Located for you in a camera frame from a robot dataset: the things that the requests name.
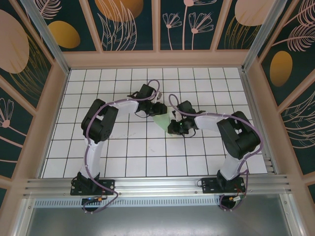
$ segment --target black mounting plate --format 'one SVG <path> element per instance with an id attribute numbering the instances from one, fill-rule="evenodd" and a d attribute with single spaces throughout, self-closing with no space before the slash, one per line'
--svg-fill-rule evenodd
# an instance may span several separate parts
<path id="1" fill-rule="evenodd" d="M 245 192 L 245 184 L 244 184 L 244 179 L 242 177 L 237 177 L 233 179 L 233 187 L 231 188 L 226 188 L 225 190 L 222 190 L 221 187 L 218 184 L 217 178 L 202 178 L 200 182 L 198 183 L 199 185 L 202 185 L 202 193 L 237 193 L 237 188 L 236 186 Z"/>
<path id="2" fill-rule="evenodd" d="M 113 179 L 100 179 L 98 181 L 98 183 L 100 183 L 101 185 L 103 185 L 104 187 L 110 188 L 110 189 L 115 189 L 115 181 Z M 97 196 L 101 196 L 101 195 L 113 195 L 114 193 L 104 190 L 103 194 L 102 194 L 102 189 L 101 188 L 97 188 L 94 192 L 92 192 L 90 189 L 87 188 L 83 188 L 81 187 L 80 181 L 78 180 L 74 180 L 72 187 L 71 187 L 71 191 L 70 191 L 70 195 L 71 196 L 90 196 L 90 195 L 97 195 Z"/>

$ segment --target green object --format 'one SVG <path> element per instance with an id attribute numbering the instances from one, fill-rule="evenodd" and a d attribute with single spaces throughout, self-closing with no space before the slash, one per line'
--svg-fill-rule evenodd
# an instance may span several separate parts
<path id="1" fill-rule="evenodd" d="M 169 108 L 167 108 L 167 113 L 166 114 L 153 117 L 153 121 L 159 127 L 161 127 L 166 133 L 167 133 L 167 128 L 168 128 L 169 124 L 171 123 L 169 112 L 170 112 L 170 110 L 169 110 Z"/>

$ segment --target enclosure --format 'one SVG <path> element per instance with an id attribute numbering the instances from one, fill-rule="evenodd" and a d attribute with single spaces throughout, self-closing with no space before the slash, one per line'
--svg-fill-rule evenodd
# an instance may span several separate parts
<path id="1" fill-rule="evenodd" d="M 314 235 L 314 26 L 314 0 L 1 1 L 1 232 Z M 101 150 L 117 200 L 94 216 L 70 195 L 93 102 L 150 80 L 168 109 L 174 94 L 259 130 L 239 209 L 198 184 L 223 166 L 221 135 L 172 135 L 145 113 L 119 116 Z"/>

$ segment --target white grid floor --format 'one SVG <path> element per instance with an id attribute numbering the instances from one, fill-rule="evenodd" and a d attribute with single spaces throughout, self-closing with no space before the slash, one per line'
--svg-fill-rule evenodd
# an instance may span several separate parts
<path id="1" fill-rule="evenodd" d="M 75 177 L 83 162 L 81 122 L 96 98 L 105 102 L 126 98 L 148 80 L 157 79 L 169 106 L 174 93 L 181 101 L 208 112 L 251 113 L 237 68 L 149 68 L 71 70 L 57 124 L 42 172 L 43 178 Z M 164 177 L 215 175 L 226 150 L 218 134 L 197 130 L 192 138 L 166 134 L 152 120 L 135 114 L 116 120 L 100 161 L 101 177 Z M 266 174 L 262 154 L 243 170 Z"/>

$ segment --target cable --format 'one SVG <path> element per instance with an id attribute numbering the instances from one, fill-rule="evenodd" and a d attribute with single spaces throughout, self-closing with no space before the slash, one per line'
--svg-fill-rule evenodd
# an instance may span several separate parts
<path id="1" fill-rule="evenodd" d="M 152 81 L 157 82 L 157 90 L 156 90 L 156 92 L 154 92 L 150 97 L 141 98 L 141 99 L 126 98 L 126 99 L 121 99 L 121 100 L 118 100 L 118 101 L 109 102 L 109 103 L 106 103 L 106 104 L 104 104 L 103 106 L 101 106 L 101 107 L 98 109 L 98 111 L 93 115 L 93 117 L 92 117 L 92 119 L 91 119 L 91 121 L 90 121 L 90 123 L 89 123 L 89 125 L 88 125 L 88 128 L 87 128 L 87 130 L 86 130 L 86 138 L 87 138 L 87 140 L 88 140 L 88 145 L 87 145 L 87 149 L 86 149 L 85 154 L 84 154 L 85 170 L 87 171 L 87 174 L 88 174 L 89 178 L 90 178 L 97 186 L 99 186 L 99 187 L 101 187 L 102 189 L 107 190 L 107 191 L 109 191 L 109 192 L 115 193 L 116 196 L 115 196 L 112 200 L 110 200 L 105 206 L 102 206 L 102 207 L 96 209 L 95 211 L 91 211 L 91 212 L 87 211 L 87 210 L 85 209 L 86 204 L 84 204 L 84 205 L 83 205 L 83 210 L 84 210 L 85 214 L 86 214 L 86 213 L 89 213 L 89 214 L 98 213 L 98 212 L 104 210 L 104 209 L 107 208 L 112 202 L 114 202 L 114 201 L 118 198 L 118 195 L 119 195 L 118 192 L 116 192 L 115 190 L 110 189 L 110 188 L 107 188 L 107 187 L 101 185 L 100 183 L 98 183 L 98 182 L 92 177 L 92 175 L 91 175 L 91 173 L 90 173 L 90 171 L 89 171 L 89 168 L 88 168 L 88 161 L 87 161 L 87 160 L 88 160 L 88 152 L 89 152 L 89 149 L 90 149 L 90 146 L 91 146 L 91 140 L 90 140 L 90 138 L 89 138 L 89 132 L 90 132 L 90 128 L 91 128 L 92 123 L 93 123 L 94 120 L 96 119 L 97 115 L 98 115 L 106 106 L 115 105 L 115 104 L 117 104 L 117 103 L 121 103 L 121 102 L 125 102 L 125 101 L 145 101 L 145 100 L 150 100 L 150 99 L 152 99 L 152 98 L 155 98 L 155 96 L 157 96 L 157 94 L 158 94 L 158 91 L 159 91 L 159 88 L 160 88 L 160 83 L 159 83 L 158 80 L 150 80 L 150 81 L 148 82 L 148 85 L 149 85 Z"/>
<path id="2" fill-rule="evenodd" d="M 247 156 L 245 156 L 245 157 L 243 158 L 243 161 L 241 162 L 239 168 L 237 169 L 237 172 L 238 172 L 239 174 L 246 174 L 246 188 L 245 188 L 245 193 L 244 193 L 244 195 L 246 195 L 246 193 L 247 193 L 247 187 L 248 187 L 248 175 L 249 175 L 249 171 L 246 170 L 246 171 L 240 173 L 240 170 L 241 170 L 243 164 L 246 162 L 246 160 L 247 160 L 248 158 L 250 158 L 251 156 L 254 156 L 254 155 L 258 154 L 258 153 L 262 150 L 262 148 L 263 148 L 263 146 L 264 146 L 264 139 L 263 139 L 261 133 L 259 132 L 259 130 L 258 130 L 257 128 L 255 128 L 252 124 L 250 124 L 249 122 L 247 122 L 246 120 L 241 119 L 241 118 L 238 118 L 238 117 L 235 117 L 235 116 L 227 115 L 227 114 L 218 114 L 218 113 L 210 113 L 210 112 L 201 113 L 201 114 L 190 114 L 190 113 L 182 112 L 182 111 L 178 110 L 176 106 L 173 105 L 173 103 L 172 103 L 172 101 L 171 101 L 171 97 L 175 97 L 175 99 L 176 99 L 176 101 L 177 101 L 177 105 L 178 105 L 178 104 L 179 104 L 179 100 L 178 100 L 177 96 L 171 93 L 171 94 L 169 95 L 169 97 L 168 97 L 168 100 L 169 100 L 169 103 L 171 104 L 172 108 L 173 108 L 175 111 L 181 113 L 182 115 L 191 116 L 191 117 L 215 116 L 215 117 L 232 118 L 232 119 L 238 120 L 238 121 L 240 121 L 240 122 L 246 124 L 247 126 L 249 126 L 249 127 L 258 135 L 258 137 L 259 137 L 259 139 L 260 139 L 260 146 L 259 146 L 259 149 L 258 149 L 257 151 L 252 152 L 252 153 L 249 153 Z M 228 209 L 227 207 L 225 207 L 225 206 L 222 205 L 222 199 L 223 199 L 223 197 L 224 197 L 224 194 L 220 196 L 219 207 L 220 207 L 222 210 L 230 210 L 230 211 L 232 211 L 232 209 Z M 243 202 L 243 200 L 241 200 L 241 202 L 240 202 L 236 207 L 234 207 L 233 210 L 236 210 L 237 208 L 239 208 L 240 205 L 242 204 L 242 202 Z"/>

